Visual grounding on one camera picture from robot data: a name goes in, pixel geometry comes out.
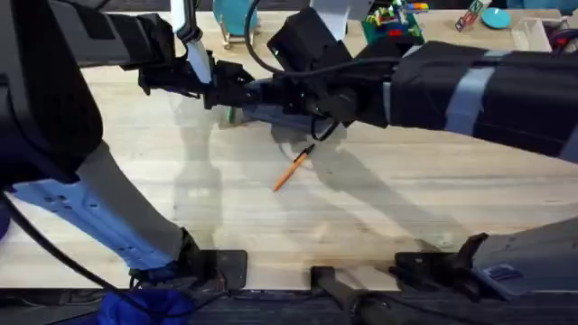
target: wooden table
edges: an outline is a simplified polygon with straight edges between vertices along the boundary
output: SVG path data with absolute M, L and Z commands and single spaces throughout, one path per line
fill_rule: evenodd
M 457 33 L 462 12 L 421 14 L 429 40 L 512 49 L 508 31 L 477 24 Z M 556 16 L 556 12 L 532 12 Z M 523 14 L 513 13 L 514 22 Z M 275 63 L 266 40 L 287 13 L 261 13 L 256 50 Z M 242 62 L 262 78 L 241 45 L 222 47 L 212 15 L 199 14 L 215 57 Z M 365 41 L 357 23 L 346 43 Z M 578 215 L 578 167 L 465 136 L 356 123 L 319 145 L 277 193 L 275 179 L 306 146 L 305 137 L 264 123 L 232 127 L 225 107 L 155 91 L 135 73 L 85 70 L 117 162 L 170 220 L 199 246 L 246 249 L 247 288 L 301 289 L 311 265 L 335 265 L 350 282 L 395 289 L 374 266 L 398 251 L 457 250 L 482 231 L 510 233 Z M 113 284 L 127 286 L 124 263 L 50 213 L 18 202 L 31 221 L 70 256 Z M 93 287 L 46 254 L 18 227 L 0 242 L 0 287 Z

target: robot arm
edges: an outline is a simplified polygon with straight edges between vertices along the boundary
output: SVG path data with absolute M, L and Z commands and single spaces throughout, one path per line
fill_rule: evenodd
M 3 1 L 0 13 L 3 190 L 83 230 L 142 281 L 206 280 L 215 276 L 216 256 L 226 253 L 243 269 L 245 252 L 201 251 L 121 172 L 78 68 L 169 69 L 176 62 L 170 25 L 158 15 L 105 15 L 47 1 Z M 110 51 L 92 51 L 100 47 Z M 230 276 L 232 287 L 244 286 L 244 272 Z

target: teal object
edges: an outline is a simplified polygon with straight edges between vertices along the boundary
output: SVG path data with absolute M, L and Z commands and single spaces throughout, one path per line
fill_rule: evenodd
M 245 16 L 251 5 L 250 0 L 213 0 L 213 14 L 217 22 L 221 19 L 227 32 L 233 36 L 242 36 L 245 28 Z M 256 28 L 256 10 L 251 17 L 250 30 Z
M 481 13 L 481 20 L 493 29 L 504 29 L 509 26 L 509 14 L 498 8 L 488 8 Z

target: blue cloth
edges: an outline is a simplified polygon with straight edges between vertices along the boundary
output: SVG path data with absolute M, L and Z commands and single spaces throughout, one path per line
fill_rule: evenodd
M 508 8 L 559 9 L 571 12 L 578 8 L 578 0 L 508 0 Z
M 142 289 L 128 292 L 127 295 L 144 307 L 162 313 L 176 314 L 193 308 L 191 299 L 175 290 Z M 100 304 L 97 318 L 98 325 L 185 325 L 190 316 L 152 317 L 121 301 L 113 293 L 108 293 Z

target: gray tape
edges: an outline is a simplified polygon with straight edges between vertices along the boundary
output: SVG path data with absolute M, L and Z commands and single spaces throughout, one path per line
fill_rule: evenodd
M 566 145 L 558 158 L 564 159 L 568 162 L 578 163 L 578 125 L 574 127 L 570 139 L 566 142 Z
M 485 57 L 501 58 L 509 51 L 487 51 Z M 445 130 L 463 135 L 472 135 L 478 114 L 483 109 L 481 100 L 484 90 L 495 68 L 470 69 L 460 80 L 453 92 L 445 112 Z

